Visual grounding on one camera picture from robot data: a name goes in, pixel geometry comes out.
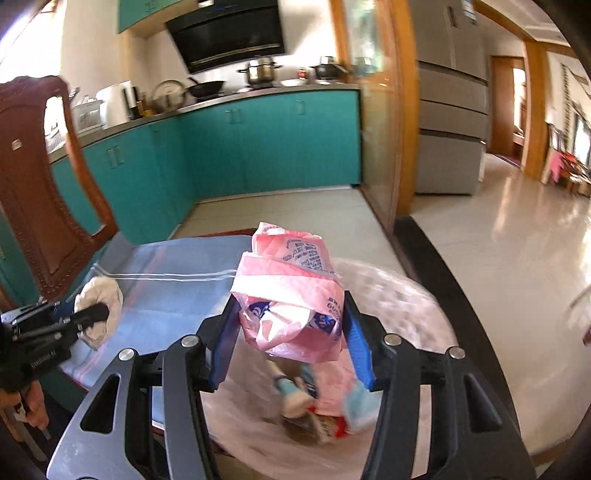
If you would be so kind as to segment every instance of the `blue tablecloth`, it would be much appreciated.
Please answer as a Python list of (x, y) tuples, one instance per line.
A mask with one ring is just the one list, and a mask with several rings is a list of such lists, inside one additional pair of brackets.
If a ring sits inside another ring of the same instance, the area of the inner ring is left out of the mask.
[[(242, 253), (251, 237), (182, 238), (131, 245), (117, 235), (83, 283), (97, 275), (115, 278), (124, 295), (117, 332), (97, 351), (78, 341), (64, 373), (90, 389), (123, 348), (140, 355), (165, 350), (195, 331), (226, 304)], [(152, 419), (164, 424), (161, 388), (154, 389)]]

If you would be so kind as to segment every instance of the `black clamp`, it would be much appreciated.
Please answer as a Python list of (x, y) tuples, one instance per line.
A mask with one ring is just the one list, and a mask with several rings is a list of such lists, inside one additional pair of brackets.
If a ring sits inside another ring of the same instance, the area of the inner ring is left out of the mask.
[[(225, 379), (239, 330), (239, 304), (165, 352), (125, 349), (89, 392), (51, 460), (49, 480), (219, 479), (200, 391)], [(359, 313), (345, 295), (343, 332), (358, 378), (383, 390), (364, 480), (408, 480), (417, 441), (420, 385), (433, 405), (428, 471), (421, 479), (534, 480), (535, 470), (503, 405), (465, 352), (417, 350)], [(155, 466), (151, 392), (164, 387), (167, 471)]]

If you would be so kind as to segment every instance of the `person's hand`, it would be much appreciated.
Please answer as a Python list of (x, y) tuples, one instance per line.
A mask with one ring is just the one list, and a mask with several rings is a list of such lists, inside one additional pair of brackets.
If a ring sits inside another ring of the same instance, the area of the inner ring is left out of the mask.
[[(27, 397), (22, 399), (27, 404), (29, 412), (27, 413), (27, 421), (33, 427), (38, 429), (46, 429), (49, 425), (49, 417), (45, 410), (45, 397), (41, 384), (34, 381), (27, 393)], [(0, 408), (13, 407), (21, 402), (21, 396), (18, 393), (6, 393), (0, 390)]]
[(38, 381), (31, 384), (27, 397), (23, 400), (29, 407), (27, 413), (29, 425), (40, 430), (46, 429), (49, 425), (49, 417), (47, 416), (47, 410), (45, 410), (45, 396), (43, 396), (43, 390)]

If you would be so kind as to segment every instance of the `frying pan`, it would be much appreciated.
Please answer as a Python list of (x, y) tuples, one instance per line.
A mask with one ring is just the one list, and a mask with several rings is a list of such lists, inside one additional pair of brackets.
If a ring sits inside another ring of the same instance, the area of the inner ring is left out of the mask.
[(210, 95), (215, 95), (216, 93), (219, 93), (219, 91), (222, 89), (223, 84), (225, 83), (221, 81), (199, 83), (192, 77), (189, 77), (189, 80), (191, 80), (191, 82), (193, 82), (195, 85), (187, 88), (187, 91), (195, 98), (203, 98), (208, 97)]

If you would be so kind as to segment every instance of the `blue gripper pad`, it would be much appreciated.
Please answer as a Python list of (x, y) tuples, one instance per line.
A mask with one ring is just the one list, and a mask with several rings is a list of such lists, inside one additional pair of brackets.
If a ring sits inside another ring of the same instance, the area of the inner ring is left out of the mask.
[(210, 368), (208, 383), (212, 391), (216, 391), (226, 379), (240, 331), (239, 312), (240, 304), (234, 295), (230, 295), (222, 314), (205, 319), (197, 331), (207, 346), (206, 363)]
[(382, 346), (386, 331), (376, 317), (359, 312), (349, 291), (345, 292), (343, 333), (359, 381), (370, 391), (386, 388), (389, 359)]

